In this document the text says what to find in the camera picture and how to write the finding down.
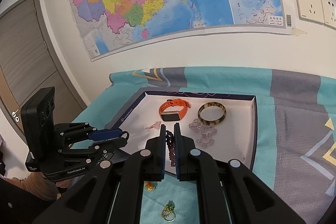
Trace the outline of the left human hand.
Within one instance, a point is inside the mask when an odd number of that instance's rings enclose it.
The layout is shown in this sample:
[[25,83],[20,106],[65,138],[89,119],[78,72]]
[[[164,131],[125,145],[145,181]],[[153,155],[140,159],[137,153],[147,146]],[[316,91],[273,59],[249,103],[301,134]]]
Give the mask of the left human hand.
[[60,188],[61,190],[67,191],[71,188],[73,182],[72,178],[58,182],[51,182],[40,172],[31,173],[30,175],[34,179],[34,182],[37,182],[39,186],[48,186],[51,189]]

